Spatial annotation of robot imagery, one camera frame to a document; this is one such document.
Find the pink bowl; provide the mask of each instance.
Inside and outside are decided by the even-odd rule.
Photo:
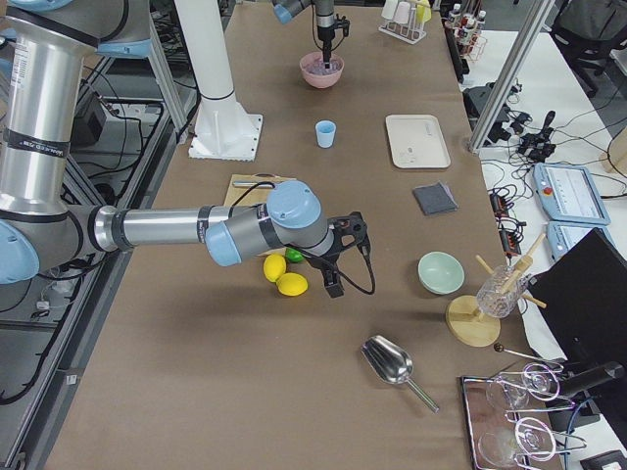
[[[328,88],[329,86],[333,86],[337,83],[340,76],[342,76],[342,71],[344,70],[344,61],[342,58],[336,54],[331,54],[331,61],[337,61],[340,64],[340,68],[328,75],[318,75],[307,71],[307,67],[313,64],[316,60],[322,60],[322,53],[320,51],[311,52],[301,59],[301,73],[303,74],[305,81],[315,88]]]

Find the brown table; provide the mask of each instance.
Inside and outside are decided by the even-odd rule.
[[[327,216],[362,212],[376,294],[347,285],[331,300],[319,273],[297,265],[311,287],[284,298],[261,258],[220,268],[203,246],[137,249],[46,468],[469,468],[458,376],[491,375],[513,359],[455,340],[444,319],[454,296],[434,296],[416,277],[422,255],[446,251],[465,269],[458,294],[474,294],[485,279],[474,255],[504,261],[480,163],[465,150],[470,129],[444,34],[433,21],[410,46],[377,32],[379,9],[337,12],[352,21],[338,50],[346,69],[322,91],[298,69],[313,49],[309,12],[280,26],[269,4],[236,7],[227,44],[239,101],[265,117],[257,158],[199,161],[181,148],[156,207],[219,204],[231,173],[298,177]],[[395,168],[391,114],[436,116],[450,168]],[[322,118],[338,127],[328,150],[314,139]],[[438,180],[459,210],[425,217],[411,189]],[[340,264],[367,285],[357,253]],[[375,376],[360,345],[377,333],[412,355],[439,414]],[[519,316],[503,322],[500,341],[526,349]]]

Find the gray floor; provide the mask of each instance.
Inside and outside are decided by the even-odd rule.
[[[514,5],[513,0],[483,0],[482,8],[487,12],[485,27],[492,30],[518,31],[530,6],[530,0],[520,0],[518,5]],[[557,9],[554,8],[546,24],[551,25],[556,12]],[[591,74],[591,77],[598,85],[599,92],[590,101],[598,109],[599,116],[608,126],[611,135],[616,135],[627,124],[627,120],[622,120],[627,118],[627,76],[616,64],[610,64],[603,75]],[[585,91],[589,90],[584,84],[582,87]]]

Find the black chair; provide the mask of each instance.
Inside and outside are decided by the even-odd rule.
[[[609,53],[627,47],[627,1],[564,0],[552,26],[551,37],[568,66],[591,88],[599,87],[586,72],[601,75],[611,61]]]

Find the metal scoop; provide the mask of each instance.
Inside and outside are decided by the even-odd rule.
[[[376,335],[363,343],[362,353],[383,382],[392,385],[407,383],[431,411],[437,413],[440,410],[440,406],[411,379],[413,363],[410,355],[404,350]]]

